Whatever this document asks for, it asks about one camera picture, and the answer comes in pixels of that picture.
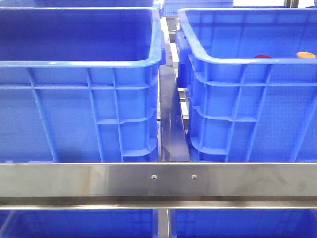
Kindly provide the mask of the rear right blue bin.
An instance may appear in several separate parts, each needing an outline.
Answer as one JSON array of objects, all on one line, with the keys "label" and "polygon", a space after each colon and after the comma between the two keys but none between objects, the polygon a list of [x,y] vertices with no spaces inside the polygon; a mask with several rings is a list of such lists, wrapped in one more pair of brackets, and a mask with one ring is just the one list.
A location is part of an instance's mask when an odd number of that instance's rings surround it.
[{"label": "rear right blue bin", "polygon": [[164,16],[176,16],[183,8],[232,8],[233,0],[165,0]]}]

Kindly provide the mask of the left blue plastic bin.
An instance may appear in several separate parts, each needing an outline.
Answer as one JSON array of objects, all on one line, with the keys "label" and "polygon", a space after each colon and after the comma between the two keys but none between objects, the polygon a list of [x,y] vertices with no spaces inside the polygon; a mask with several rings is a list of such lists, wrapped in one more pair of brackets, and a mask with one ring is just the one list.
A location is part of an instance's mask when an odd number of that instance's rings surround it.
[{"label": "left blue plastic bin", "polygon": [[1,162],[157,161],[163,64],[155,8],[1,8]]}]

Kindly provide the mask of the steel centre divider rail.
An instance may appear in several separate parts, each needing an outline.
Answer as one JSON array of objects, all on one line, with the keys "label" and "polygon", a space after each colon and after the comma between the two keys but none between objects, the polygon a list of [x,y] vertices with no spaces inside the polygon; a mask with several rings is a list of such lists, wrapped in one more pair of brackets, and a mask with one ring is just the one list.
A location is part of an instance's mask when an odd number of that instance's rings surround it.
[{"label": "steel centre divider rail", "polygon": [[165,43],[166,64],[159,70],[160,138],[163,162],[189,162],[189,149],[170,42]]}]

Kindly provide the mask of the lower left blue bin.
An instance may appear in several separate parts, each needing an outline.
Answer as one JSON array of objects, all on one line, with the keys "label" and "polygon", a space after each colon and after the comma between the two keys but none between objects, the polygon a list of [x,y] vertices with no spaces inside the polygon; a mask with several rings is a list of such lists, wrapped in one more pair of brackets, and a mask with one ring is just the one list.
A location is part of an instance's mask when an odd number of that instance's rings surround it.
[{"label": "lower left blue bin", "polygon": [[17,210],[2,238],[156,238],[154,210]]}]

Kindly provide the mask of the blue plastic bin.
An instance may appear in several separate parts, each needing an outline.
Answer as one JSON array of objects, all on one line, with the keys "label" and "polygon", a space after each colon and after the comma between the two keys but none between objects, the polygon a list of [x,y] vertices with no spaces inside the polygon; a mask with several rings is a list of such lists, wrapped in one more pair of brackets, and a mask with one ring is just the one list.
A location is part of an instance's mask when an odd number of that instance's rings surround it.
[{"label": "blue plastic bin", "polygon": [[317,55],[317,10],[185,8],[178,17],[191,159],[315,162],[317,59],[296,53]]},{"label": "blue plastic bin", "polygon": [[1,8],[1,162],[157,161],[163,64],[155,8]]}]

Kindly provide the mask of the steel front rack rail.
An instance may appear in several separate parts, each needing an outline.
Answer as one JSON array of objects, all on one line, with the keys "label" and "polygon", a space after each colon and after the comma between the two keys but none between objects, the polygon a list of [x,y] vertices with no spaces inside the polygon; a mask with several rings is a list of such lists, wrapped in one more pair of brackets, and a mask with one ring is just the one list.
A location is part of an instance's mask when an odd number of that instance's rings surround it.
[{"label": "steel front rack rail", "polygon": [[1,164],[1,209],[310,209],[315,163]]}]

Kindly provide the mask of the lower right blue bin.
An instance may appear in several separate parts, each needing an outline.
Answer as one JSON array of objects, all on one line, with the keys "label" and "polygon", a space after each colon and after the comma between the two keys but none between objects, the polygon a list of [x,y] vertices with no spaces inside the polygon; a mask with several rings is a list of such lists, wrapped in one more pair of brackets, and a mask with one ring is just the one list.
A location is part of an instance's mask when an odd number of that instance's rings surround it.
[{"label": "lower right blue bin", "polygon": [[175,209],[175,238],[315,238],[315,209]]}]

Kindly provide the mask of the red mushroom push button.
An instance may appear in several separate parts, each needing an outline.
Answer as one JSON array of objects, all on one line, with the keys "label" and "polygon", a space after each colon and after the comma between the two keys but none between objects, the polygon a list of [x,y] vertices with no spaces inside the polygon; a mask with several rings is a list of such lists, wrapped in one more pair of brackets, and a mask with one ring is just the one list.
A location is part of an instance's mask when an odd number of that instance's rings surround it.
[{"label": "red mushroom push button", "polygon": [[255,55],[256,59],[271,59],[272,56],[270,55],[266,55],[266,54],[259,54],[259,55]]}]

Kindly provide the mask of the yellow mushroom push button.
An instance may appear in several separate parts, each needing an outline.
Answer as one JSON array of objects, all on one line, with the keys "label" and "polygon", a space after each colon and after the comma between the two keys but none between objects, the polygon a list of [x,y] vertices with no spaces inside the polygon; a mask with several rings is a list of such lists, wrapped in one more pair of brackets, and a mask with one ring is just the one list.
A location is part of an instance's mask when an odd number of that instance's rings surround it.
[{"label": "yellow mushroom push button", "polygon": [[296,56],[298,58],[303,58],[303,59],[316,59],[317,58],[317,56],[314,53],[306,52],[306,51],[297,52]]}]

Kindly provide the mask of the right blue plastic bin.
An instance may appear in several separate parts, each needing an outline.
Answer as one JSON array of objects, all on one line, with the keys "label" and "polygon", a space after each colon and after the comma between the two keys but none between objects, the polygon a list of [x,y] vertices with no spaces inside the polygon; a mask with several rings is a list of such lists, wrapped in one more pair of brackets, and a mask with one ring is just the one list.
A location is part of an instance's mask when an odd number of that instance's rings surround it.
[{"label": "right blue plastic bin", "polygon": [[315,162],[317,59],[296,53],[317,55],[317,10],[185,8],[178,17],[191,159]]}]

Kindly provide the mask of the rear left blue bin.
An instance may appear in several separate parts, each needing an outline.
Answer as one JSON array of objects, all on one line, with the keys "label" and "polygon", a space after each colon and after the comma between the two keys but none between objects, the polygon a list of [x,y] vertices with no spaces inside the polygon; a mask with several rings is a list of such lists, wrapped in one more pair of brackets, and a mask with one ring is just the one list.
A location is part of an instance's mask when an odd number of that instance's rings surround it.
[{"label": "rear left blue bin", "polygon": [[1,7],[154,7],[159,0],[1,0]]}]

